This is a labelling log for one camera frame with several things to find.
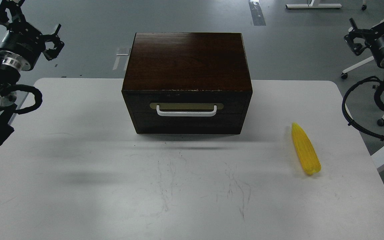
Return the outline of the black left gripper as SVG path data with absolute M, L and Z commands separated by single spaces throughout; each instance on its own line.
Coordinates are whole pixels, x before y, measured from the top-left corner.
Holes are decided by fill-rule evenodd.
M 24 0 L 2 0 L 0 3 L 0 25 L 7 32 L 0 44 L 0 59 L 2 65 L 17 71 L 33 70 L 41 53 L 48 61 L 56 59 L 65 43 L 60 40 L 58 33 L 62 27 L 59 23 L 52 34 L 43 35 L 26 19 L 21 10 Z M 45 49 L 45 43 L 53 43 L 52 48 Z

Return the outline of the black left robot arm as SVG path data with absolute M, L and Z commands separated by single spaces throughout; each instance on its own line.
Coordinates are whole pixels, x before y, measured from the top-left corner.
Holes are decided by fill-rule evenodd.
M 22 71 L 33 70 L 41 54 L 51 61 L 65 46 L 58 36 L 61 24 L 44 35 L 26 21 L 21 10 L 23 0 L 2 0 L 0 25 L 6 34 L 0 44 L 0 146 L 14 132 L 9 120 L 14 114 L 37 110 L 43 95 L 33 86 L 18 84 Z

